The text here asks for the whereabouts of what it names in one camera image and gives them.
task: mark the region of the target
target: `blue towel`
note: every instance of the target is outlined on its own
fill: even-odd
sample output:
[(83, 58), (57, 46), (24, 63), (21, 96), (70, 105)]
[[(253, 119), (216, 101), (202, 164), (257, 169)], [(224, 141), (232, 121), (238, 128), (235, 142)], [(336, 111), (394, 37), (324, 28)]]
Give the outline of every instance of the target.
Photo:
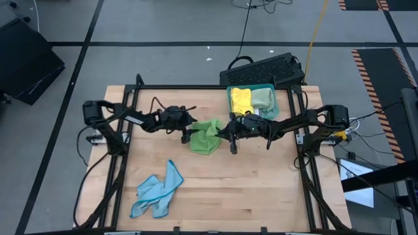
[(162, 218), (168, 215), (174, 191), (183, 181), (174, 163), (168, 160), (165, 181), (159, 181), (157, 176), (152, 175), (137, 187), (139, 201), (132, 206), (131, 218), (141, 216), (151, 205), (152, 217)]

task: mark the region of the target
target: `wooden tabletop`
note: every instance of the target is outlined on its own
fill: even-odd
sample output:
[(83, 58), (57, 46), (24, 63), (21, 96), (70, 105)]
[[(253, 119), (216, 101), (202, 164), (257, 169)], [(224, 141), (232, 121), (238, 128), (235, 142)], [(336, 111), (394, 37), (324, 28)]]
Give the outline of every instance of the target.
[[(108, 86), (105, 99), (121, 102), (124, 86)], [(310, 108), (322, 106), (318, 87), (306, 86)], [(197, 106), (190, 114), (199, 121), (217, 118), (224, 125), (229, 120), (225, 90), (139, 91), (137, 110), (148, 112), (152, 97), (165, 106)], [(276, 91), (280, 114), (276, 120), (291, 117), (286, 91)], [(160, 108), (154, 104), (154, 110)], [(112, 123), (116, 129), (117, 121)], [(181, 144), (181, 133), (165, 131), (145, 133), (134, 126), (129, 150), (125, 183), (118, 220), (118, 230), (165, 230), (179, 226), (181, 231), (243, 231), (308, 232), (308, 219), (300, 172), (294, 168), (297, 156), (294, 133), (287, 133), (266, 150), (266, 140), (238, 140), (238, 154), (232, 155), (228, 141), (209, 156), (192, 153), (188, 144)], [(89, 167), (106, 152), (106, 146), (93, 146)], [(321, 146), (321, 153), (334, 158), (330, 146)], [(131, 219), (131, 207), (138, 200), (137, 186), (152, 174), (165, 177), (171, 159), (184, 177), (170, 203), (169, 214), (153, 219), (149, 209), (143, 216)], [(79, 223), (85, 221), (103, 197), (110, 157), (94, 168), (87, 178), (77, 210)], [(341, 221), (351, 226), (344, 193), (335, 163), (317, 157), (317, 168), (323, 197)], [(317, 227), (321, 227), (317, 204), (312, 197)], [(110, 224), (114, 202), (110, 202)]]

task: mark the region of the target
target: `green cloth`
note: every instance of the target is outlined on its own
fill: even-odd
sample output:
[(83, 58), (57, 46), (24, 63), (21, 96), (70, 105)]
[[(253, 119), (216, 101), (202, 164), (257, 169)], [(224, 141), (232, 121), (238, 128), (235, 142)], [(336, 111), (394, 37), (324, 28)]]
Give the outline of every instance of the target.
[(254, 108), (263, 108), (269, 112), (274, 107), (273, 92), (270, 88), (261, 88), (251, 91), (251, 105)]
[(217, 128), (222, 129), (222, 123), (217, 119), (198, 121), (192, 124), (191, 129), (200, 130), (190, 136), (190, 150), (193, 153), (210, 155), (221, 144), (221, 138), (216, 137)]

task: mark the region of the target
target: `teal plastic bin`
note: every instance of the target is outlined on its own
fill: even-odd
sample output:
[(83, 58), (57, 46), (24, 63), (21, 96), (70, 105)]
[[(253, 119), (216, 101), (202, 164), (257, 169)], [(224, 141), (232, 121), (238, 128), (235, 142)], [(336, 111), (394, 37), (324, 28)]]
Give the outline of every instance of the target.
[(273, 98), (274, 98), (274, 107), (273, 110), (264, 114), (264, 113), (260, 113), (260, 116), (262, 118), (266, 118), (269, 120), (273, 120), (275, 119), (278, 115), (279, 115), (279, 105), (277, 103), (277, 98), (276, 98), (276, 92), (274, 91), (274, 86), (272, 84), (257, 84), (257, 85), (248, 85), (248, 86), (229, 86), (227, 87), (227, 96), (228, 96), (228, 107), (229, 107), (229, 112), (232, 112), (232, 102), (231, 102), (231, 90), (232, 88), (237, 87), (240, 89), (250, 89), (250, 90), (255, 90), (255, 89), (261, 89), (261, 88), (270, 88), (273, 91)]

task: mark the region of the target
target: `gray floor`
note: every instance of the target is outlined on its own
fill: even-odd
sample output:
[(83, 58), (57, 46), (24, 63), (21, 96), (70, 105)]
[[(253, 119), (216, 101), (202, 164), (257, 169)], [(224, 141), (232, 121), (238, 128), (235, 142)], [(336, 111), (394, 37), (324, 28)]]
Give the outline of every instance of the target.
[[(40, 33), (48, 41), (82, 42), (98, 0), (38, 0)], [(16, 1), (21, 14), (30, 15), (36, 28), (32, 1)], [(245, 5), (245, 0), (235, 0)], [(322, 8), (322, 0), (294, 0), (278, 5), (276, 13), (253, 10), (246, 40), (309, 42)], [(416, 12), (391, 12), (406, 42), (418, 42)], [(92, 41), (171, 42), (239, 41), (246, 11), (229, 0), (104, 0)], [(330, 1), (317, 36), (318, 42), (396, 42), (382, 12), (341, 11)], [(307, 82), (320, 87), (323, 102), (343, 104), (351, 117), (373, 112), (359, 72), (351, 55), (354, 48), (314, 48)], [(418, 61), (418, 48), (408, 48)], [(80, 47), (55, 47), (66, 69), (46, 93), (28, 106), (18, 101), (8, 106), (0, 119), (0, 228), (13, 234), (37, 173), (57, 113), (80, 53)], [(242, 55), (254, 60), (291, 52), (305, 64), (307, 47), (244, 47)], [(141, 73), (146, 84), (218, 84), (219, 71), (235, 58), (238, 47), (89, 47), (72, 94), (63, 126), (47, 169), (26, 232), (65, 230), (72, 226), (76, 191), (86, 171), (76, 155), (77, 132), (84, 126), (82, 103), (102, 99), (106, 87), (131, 84)], [(376, 116), (361, 123), (362, 134), (381, 133)], [(390, 151), (384, 136), (368, 139), (381, 151)], [(391, 155), (378, 154), (360, 140), (348, 150), (373, 163), (394, 165)], [(91, 147), (81, 143), (88, 157)], [(335, 148), (337, 156), (346, 152)], [(349, 208), (353, 226), (359, 231), (389, 234), (390, 219), (370, 217)]]

